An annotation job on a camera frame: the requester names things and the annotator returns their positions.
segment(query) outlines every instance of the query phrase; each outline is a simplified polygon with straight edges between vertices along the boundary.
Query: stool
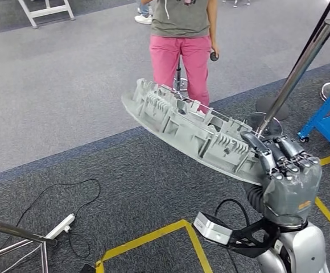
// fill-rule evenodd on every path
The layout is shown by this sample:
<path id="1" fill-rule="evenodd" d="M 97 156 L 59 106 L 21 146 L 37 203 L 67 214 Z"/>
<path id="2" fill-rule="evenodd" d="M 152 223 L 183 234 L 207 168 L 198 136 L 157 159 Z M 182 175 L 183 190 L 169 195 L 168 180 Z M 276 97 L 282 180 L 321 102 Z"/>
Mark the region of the stool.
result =
<path id="1" fill-rule="evenodd" d="M 187 91 L 187 83 L 188 80 L 181 77 L 181 67 L 180 66 L 180 57 L 179 57 L 177 73 L 176 76 L 174 78 L 174 87 L 173 87 L 173 90 L 177 94 L 181 95 L 180 93 L 185 93 Z"/>

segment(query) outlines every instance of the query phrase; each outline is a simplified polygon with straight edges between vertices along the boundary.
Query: pink pants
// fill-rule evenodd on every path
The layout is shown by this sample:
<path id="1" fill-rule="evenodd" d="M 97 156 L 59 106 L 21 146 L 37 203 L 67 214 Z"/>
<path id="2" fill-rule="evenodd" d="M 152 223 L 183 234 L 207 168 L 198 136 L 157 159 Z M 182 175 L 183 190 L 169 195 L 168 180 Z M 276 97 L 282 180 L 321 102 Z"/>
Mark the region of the pink pants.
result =
<path id="1" fill-rule="evenodd" d="M 190 98 L 208 106 L 207 78 L 208 59 L 211 47 L 211 39 L 208 36 L 199 38 L 152 36 L 150 55 L 154 81 L 172 88 L 179 56 L 181 54 L 187 71 Z"/>

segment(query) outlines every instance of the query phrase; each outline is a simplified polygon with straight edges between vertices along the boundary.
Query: gray carpet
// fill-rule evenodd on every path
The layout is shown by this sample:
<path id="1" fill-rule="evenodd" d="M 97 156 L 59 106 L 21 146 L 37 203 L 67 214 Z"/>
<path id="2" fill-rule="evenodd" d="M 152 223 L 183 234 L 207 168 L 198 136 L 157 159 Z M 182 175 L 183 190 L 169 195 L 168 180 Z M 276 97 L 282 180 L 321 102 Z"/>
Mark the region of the gray carpet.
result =
<path id="1" fill-rule="evenodd" d="M 0 8 L 2 23 L 8 17 L 1 12 L 14 14 L 10 5 L 17 5 L 17 0 L 0 3 L 8 6 Z M 254 0 L 250 7 L 233 9 L 220 1 L 221 56 L 209 64 L 211 100 L 287 77 L 325 5 L 324 0 Z M 152 77 L 150 28 L 137 24 L 136 14 L 134 3 L 77 16 L 74 22 L 1 32 L 0 172 L 136 127 L 120 100 L 137 79 Z M 330 38 L 310 69 L 329 63 Z"/>
<path id="2" fill-rule="evenodd" d="M 111 9 L 134 3 L 135 0 L 70 0 L 69 3 L 74 16 L 92 13 L 94 11 Z M 25 0 L 30 11 L 45 9 L 45 0 Z M 50 0 L 51 7 L 63 5 L 63 0 Z M 36 18 L 38 25 L 70 19 L 68 13 L 56 13 Z M 31 26 L 20 3 L 17 0 L 0 0 L 0 32 L 15 30 L 20 27 Z"/>
<path id="3" fill-rule="evenodd" d="M 288 100 L 292 111 L 282 123 L 285 131 L 296 136 L 322 104 L 317 93 L 326 81 L 330 81 L 330 65 L 307 72 Z M 257 98 L 274 93 L 281 84 L 279 81 L 261 86 L 213 106 L 226 115 L 242 119 L 254 110 Z M 305 147 L 320 157 L 330 155 L 330 144 L 315 131 Z M 330 208 L 330 165 L 324 170 L 319 196 Z M 23 211 L 48 186 L 88 178 L 98 179 L 101 193 L 94 203 L 81 210 L 73 232 L 85 237 L 91 245 L 91 255 L 85 259 L 76 257 L 68 236 L 63 234 L 59 237 L 57 246 L 49 249 L 51 272 L 79 272 L 84 263 L 94 265 L 106 250 L 183 218 L 192 222 L 199 210 L 213 213 L 223 198 L 242 202 L 251 221 L 260 217 L 248 205 L 240 183 L 196 163 L 137 127 L 0 173 L 0 220 L 15 224 Z M 93 199 L 97 190 L 96 184 L 91 182 L 51 188 L 28 211 L 20 226 L 46 234 L 68 214 Z M 245 223 L 241 211 L 233 205 L 226 205 L 220 217 L 234 229 Z M 330 223 L 316 208 L 310 220 L 325 233 L 330 268 Z M 0 234 L 0 246 L 6 239 Z M 71 240 L 78 254 L 87 253 L 88 246 L 82 238 L 73 236 Z M 214 273 L 235 272 L 226 250 L 201 242 Z M 1 258 L 0 270 L 26 252 L 19 250 Z M 255 260 L 232 255 L 239 272 L 259 272 Z M 38 272 L 38 268 L 39 255 L 12 272 Z M 106 272 L 121 273 L 202 272 L 184 230 L 110 259 L 105 262 L 105 268 Z"/>

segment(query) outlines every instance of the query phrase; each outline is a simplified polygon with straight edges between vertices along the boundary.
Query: gray t-shirt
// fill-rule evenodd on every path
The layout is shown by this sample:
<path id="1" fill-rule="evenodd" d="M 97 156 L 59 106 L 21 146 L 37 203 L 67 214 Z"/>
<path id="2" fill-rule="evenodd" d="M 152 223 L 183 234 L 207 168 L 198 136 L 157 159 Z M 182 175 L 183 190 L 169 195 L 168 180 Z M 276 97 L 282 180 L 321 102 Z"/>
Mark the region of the gray t-shirt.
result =
<path id="1" fill-rule="evenodd" d="M 152 34 L 171 38 L 209 35 L 208 0 L 153 0 Z"/>

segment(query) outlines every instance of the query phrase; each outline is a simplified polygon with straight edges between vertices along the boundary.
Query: person's hand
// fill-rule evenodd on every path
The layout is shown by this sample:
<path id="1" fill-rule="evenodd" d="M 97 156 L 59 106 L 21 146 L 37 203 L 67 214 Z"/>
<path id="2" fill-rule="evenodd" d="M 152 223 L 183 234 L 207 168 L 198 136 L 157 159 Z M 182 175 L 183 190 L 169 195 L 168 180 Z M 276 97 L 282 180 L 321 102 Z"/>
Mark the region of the person's hand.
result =
<path id="1" fill-rule="evenodd" d="M 220 57 L 220 49 L 218 48 L 218 45 L 216 42 L 212 43 L 212 49 L 216 53 L 216 56 L 217 58 Z"/>

